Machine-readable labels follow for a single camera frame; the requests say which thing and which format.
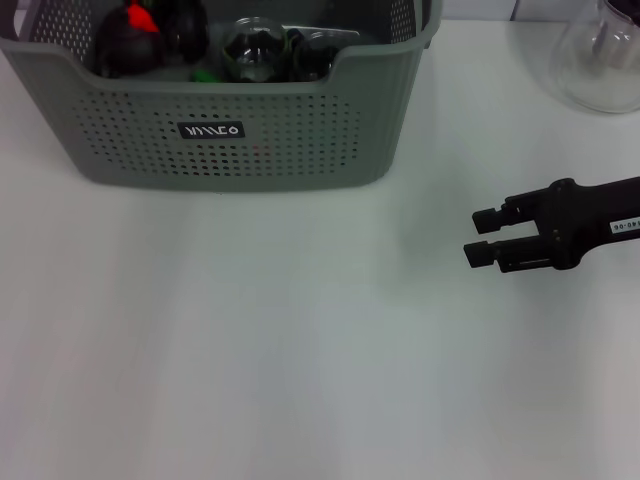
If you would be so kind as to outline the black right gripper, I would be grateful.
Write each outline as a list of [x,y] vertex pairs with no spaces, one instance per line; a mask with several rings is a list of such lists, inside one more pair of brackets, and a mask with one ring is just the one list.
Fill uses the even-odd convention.
[[[479,234],[533,222],[547,193],[507,197],[499,209],[474,212]],[[569,270],[589,251],[604,245],[640,240],[640,177],[595,186],[581,186],[572,179],[551,184],[546,211],[546,231],[551,248],[540,237],[526,237],[463,247],[471,268],[492,266],[502,273],[550,268]]]

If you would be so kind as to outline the bright red large brick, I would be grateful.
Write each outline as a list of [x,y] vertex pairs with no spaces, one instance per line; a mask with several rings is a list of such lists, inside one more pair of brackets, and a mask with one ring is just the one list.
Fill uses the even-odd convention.
[[160,30],[151,13],[137,0],[130,0],[126,6],[128,25],[146,33],[159,33]]

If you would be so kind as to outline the grey-green perforated storage bin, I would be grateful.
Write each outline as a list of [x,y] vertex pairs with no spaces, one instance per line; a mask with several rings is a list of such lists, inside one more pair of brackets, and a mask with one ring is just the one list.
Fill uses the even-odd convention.
[[[164,64],[105,78],[95,38],[127,0],[0,0],[0,51],[77,170],[102,184],[261,192],[361,186],[390,168],[443,0],[202,0],[209,46],[196,63],[168,52],[166,0],[137,0],[164,41]],[[287,34],[356,31],[315,82],[237,83],[221,47],[231,25],[266,17]],[[195,83],[207,70],[220,83]]]

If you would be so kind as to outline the clear glass carafe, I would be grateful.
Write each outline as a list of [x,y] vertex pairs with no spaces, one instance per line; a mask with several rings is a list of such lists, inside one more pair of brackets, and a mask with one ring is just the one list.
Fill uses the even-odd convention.
[[640,110],[640,0],[586,0],[554,48],[550,73],[583,107]]

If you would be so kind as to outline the black cast iron teapot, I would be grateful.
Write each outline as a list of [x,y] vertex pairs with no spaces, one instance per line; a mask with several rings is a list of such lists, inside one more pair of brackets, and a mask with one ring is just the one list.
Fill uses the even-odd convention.
[[148,73],[164,64],[161,31],[146,33],[128,25],[126,6],[109,12],[95,38],[94,71],[105,78]]

